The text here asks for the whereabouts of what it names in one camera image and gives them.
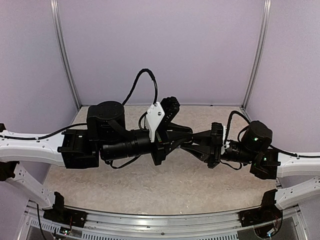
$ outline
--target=white metal frame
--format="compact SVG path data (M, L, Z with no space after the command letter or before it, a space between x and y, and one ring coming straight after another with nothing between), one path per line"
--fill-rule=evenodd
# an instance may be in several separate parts
M14 169L14 178L8 178L7 183L22 190L31 200L38 203L41 209L51 209L55 203L56 196L52 191L45 188L20 164Z
M149 113L147 117L149 116L149 118L147 118L147 123L151 129L157 129L161 121L160 118L162 119L164 116L163 109L159 107L161 107L161 105L158 102L157 106L148 109ZM58 152L58 147L61 147L64 141L64 135L62 133L41 140L39 140L39 137L44 136L43 134L15 133L4 130L1 135L21 138L32 137L37 139L18 140L0 138L0 159L2 162L42 162L59 167L65 166L63 157L61 153ZM226 145L222 148L222 154L224 153L224 148L228 147L229 146ZM299 153L298 155L320 156L320 153ZM277 169L278 178L300 175L319 176L290 188L279 189L275 194L275 200L276 206L280 210L320 195L320 158L292 157L279 153L278 161L280 162L280 166ZM7 180L9 184L23 190L32 200L36 201L42 209L52 207L55 200L53 193L43 188L42 184L35 180L21 165L17 164L14 174L14 178Z

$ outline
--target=lavender wall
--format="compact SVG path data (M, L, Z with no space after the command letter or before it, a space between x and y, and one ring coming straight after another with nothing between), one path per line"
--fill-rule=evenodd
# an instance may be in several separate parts
M247 111L270 127L273 144L287 151L320 152L319 29L320 1L272 1ZM289 177L281 183L288 187L307 179ZM320 239L319 205L320 199L300 204L312 240Z
M263 6L263 0L59 1L81 102L122 102L138 71L150 68L160 99L241 105ZM147 76L129 104L152 102Z
M62 65L50 1L0 1L0 123L21 133L48 133L76 114ZM43 181L46 164L25 164ZM0 182L0 239L12 240L28 198Z

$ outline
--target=tabletop surface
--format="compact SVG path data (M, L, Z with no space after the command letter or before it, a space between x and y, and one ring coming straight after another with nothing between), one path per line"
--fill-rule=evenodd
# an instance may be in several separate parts
M138 128L146 108L125 106L128 130ZM196 133L209 130L212 122L226 125L233 110L240 111L238 107L181 106L172 122ZM74 123L85 123L87 111L88 107L82 107ZM229 139L236 139L246 126L240 117L233 118ZM128 160L115 160L113 165ZM258 179L249 170L249 165L237 171L223 164L209 169L188 152L176 149L159 166L154 166L150 154L122 169L112 169L102 160L99 168L51 166L44 185L60 192L68 206L125 214L202 214L260 205L264 192L275 188L275 181Z

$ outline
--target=cable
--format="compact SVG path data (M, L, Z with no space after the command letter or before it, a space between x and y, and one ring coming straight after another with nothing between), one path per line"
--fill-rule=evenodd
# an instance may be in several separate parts
M237 114L239 115L240 117L242 117L248 124L250 124L250 121L249 119L243 115L242 113L238 112L238 111L232 111L229 115L229 118L228 118L228 122L227 122L227 125L226 125L226 133L225 133L225 139L224 139L224 142L223 142L223 145L226 145L227 144L227 139L228 139L228 135L229 135L229 131L230 131L230 125L231 125L231 121L232 121L232 117Z
M248 126L245 126L245 127L238 133L238 136L236 137L236 139L237 139L237 141L238 141L239 143L241 143L240 135L241 135L244 131L246 131L248 128L249 128L249 125L248 125Z
M39 213L39 205L38 204L36 205L36 212L38 214L38 222L39 222L39 228L40 228L40 231L41 231L41 235L42 235L44 240L47 240L46 236L44 234L44 231L42 230L41 221L40 221L40 213Z
M155 104L158 100L158 85L157 85L157 81L156 81L156 77L154 75L154 73L148 69L148 68L144 68L144 69L141 69L138 74L136 75L135 77L135 80L133 82L133 85L132 85L132 88L129 92L129 94L126 96L125 100L122 102L122 105L126 105L126 103L128 102L128 100L130 99L132 93L134 92L135 88L136 88L136 85L138 83L138 80L140 78L140 76L143 74L143 73L148 73L151 80L153 81L153 84L154 84L154 99L153 99L153 103L152 104ZM147 115L147 112L143 113L141 115L141 117L139 118L139 121L138 121L138 125L139 125L139 129L144 131L144 132L147 132L148 130L146 129L146 115ZM144 128L141 126L141 122L142 122L142 119L144 118ZM140 158L141 155L139 156L136 156L134 157L133 159L129 160L128 162L122 164L121 166L113 166L114 164L114 161L109 161L107 164L109 164L113 169L122 169L126 166L128 166L129 164L132 164L133 162L135 162L138 158Z
M292 153L292 152L288 152L288 151L284 151L284 150L281 150L273 145L270 145L270 148L274 149L274 150L277 150L279 153L281 154L285 154L285 155L289 155L291 157L295 157L295 158L306 158L306 159L316 159L316 158L320 158L320 155L318 156L308 156L308 155L298 155L296 153Z
M133 162L135 162L138 158L140 158L141 155L134 157L133 159L131 159L130 161L127 161L126 163L122 164L121 166L113 166L114 161L110 161L109 164L113 169L122 169L126 166L128 166L129 164L132 164Z
M147 115L147 112L142 114L141 117L139 118L139 121L138 121L139 129L144 131L144 132L148 132L148 130L146 129L146 115ZM144 118L144 127L141 126L141 122L142 122L143 118Z
M70 129L70 128L73 128L73 127L78 127L78 126L86 126L87 124L86 123L77 123L77 124L73 124L73 125L70 125L70 126L65 126L64 128L61 128L53 133L50 133L50 134L47 134L47 135L44 135L44 136L40 136L38 138L36 137L18 137L18 136L3 136L3 135L0 135L0 138L4 138L4 139L14 139L14 140L42 140L42 139L47 139L47 138L50 138L58 133L61 133L62 131L64 130L67 130L67 129Z
M234 170L240 170L240 169L242 169L242 167L243 167L243 165L242 165L242 163L241 162L239 162L239 167L238 168L235 168L235 167L233 167L233 166L231 166L230 164L228 164L228 163L226 163L226 162L222 162L221 160L220 160L220 163L222 163L222 164L224 164L224 165L227 165L227 166L229 166L230 168L232 168L232 169L234 169Z
M148 69L148 68L144 68L144 69L141 69L138 74L136 75L135 77L135 80L133 82L133 85L132 85L132 88L128 94L128 96L126 96L125 100L123 101L122 105L125 105L129 98L131 97L132 93L134 92L135 88L136 88L136 85L138 83L138 80L140 78L140 76L143 74L143 73L148 73L151 80L153 81L153 84L154 84L154 99L153 99L153 104L155 104L157 102L157 99L158 99L158 85L157 85L157 81L156 81L156 77L154 75L154 73Z

